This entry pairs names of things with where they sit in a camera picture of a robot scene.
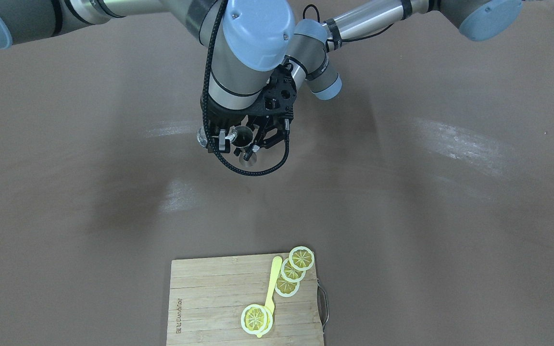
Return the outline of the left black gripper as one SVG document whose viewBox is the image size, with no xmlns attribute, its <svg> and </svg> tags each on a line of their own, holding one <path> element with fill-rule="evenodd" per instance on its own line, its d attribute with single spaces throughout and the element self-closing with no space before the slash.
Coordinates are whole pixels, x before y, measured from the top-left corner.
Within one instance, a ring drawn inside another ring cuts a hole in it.
<svg viewBox="0 0 554 346">
<path fill-rule="evenodd" d="M 277 100 L 279 103 L 279 114 L 283 120 L 294 120 L 294 103 L 297 98 L 297 88 L 294 77 L 290 70 L 286 67 L 277 68 Z M 284 128 L 277 128 L 270 126 L 268 128 L 261 128 L 254 126 L 254 130 L 257 130 L 255 138 L 253 139 L 253 150 L 260 150 L 262 148 L 270 149 L 272 146 L 283 141 L 285 150 L 290 150 L 290 130 Z M 267 136 L 268 132 L 275 130 L 276 133 L 272 136 Z"/>
</svg>

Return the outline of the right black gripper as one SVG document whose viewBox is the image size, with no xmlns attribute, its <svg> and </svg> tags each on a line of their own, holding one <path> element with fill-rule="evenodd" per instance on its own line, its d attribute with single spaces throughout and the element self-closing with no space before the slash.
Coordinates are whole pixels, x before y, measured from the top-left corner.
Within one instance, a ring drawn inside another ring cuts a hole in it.
<svg viewBox="0 0 554 346">
<path fill-rule="evenodd" d="M 202 126 L 205 124 L 209 127 L 209 131 L 219 131 L 217 139 L 217 149 L 220 153 L 230 153 L 230 140 L 228 129 L 233 126 L 240 125 L 243 119 L 251 114 L 253 105 L 240 110 L 233 110 L 222 107 L 213 99 L 202 101 L 204 107 L 202 115 Z"/>
</svg>

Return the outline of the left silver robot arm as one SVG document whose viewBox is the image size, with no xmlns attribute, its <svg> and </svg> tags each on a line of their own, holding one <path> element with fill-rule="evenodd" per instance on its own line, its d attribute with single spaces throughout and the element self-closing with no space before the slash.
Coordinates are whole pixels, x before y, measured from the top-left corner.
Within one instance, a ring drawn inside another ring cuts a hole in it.
<svg viewBox="0 0 554 346">
<path fill-rule="evenodd" d="M 414 14 L 429 12 L 441 13 L 470 41 L 486 41 L 507 29 L 522 7 L 520 0 L 372 0 L 324 21 L 304 18 L 286 34 L 286 50 L 274 74 L 286 77 L 286 88 L 281 88 L 281 81 L 269 83 L 277 95 L 269 96 L 266 105 L 280 114 L 249 116 L 248 127 L 256 134 L 248 151 L 290 140 L 293 103 L 303 83 L 319 100 L 330 100 L 341 91 L 341 76 L 330 63 L 330 52 L 378 37 Z"/>
</svg>

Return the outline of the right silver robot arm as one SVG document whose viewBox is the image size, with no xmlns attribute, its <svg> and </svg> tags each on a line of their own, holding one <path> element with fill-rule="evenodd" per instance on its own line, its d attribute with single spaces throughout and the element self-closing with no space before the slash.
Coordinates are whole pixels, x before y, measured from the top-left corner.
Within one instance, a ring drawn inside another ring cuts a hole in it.
<svg viewBox="0 0 554 346">
<path fill-rule="evenodd" d="M 0 49 L 98 26 L 148 24 L 133 34 L 147 49 L 165 41 L 209 49 L 200 144 L 252 155 L 290 140 L 295 86 L 285 56 L 295 18 L 286 0 L 0 0 Z"/>
</svg>

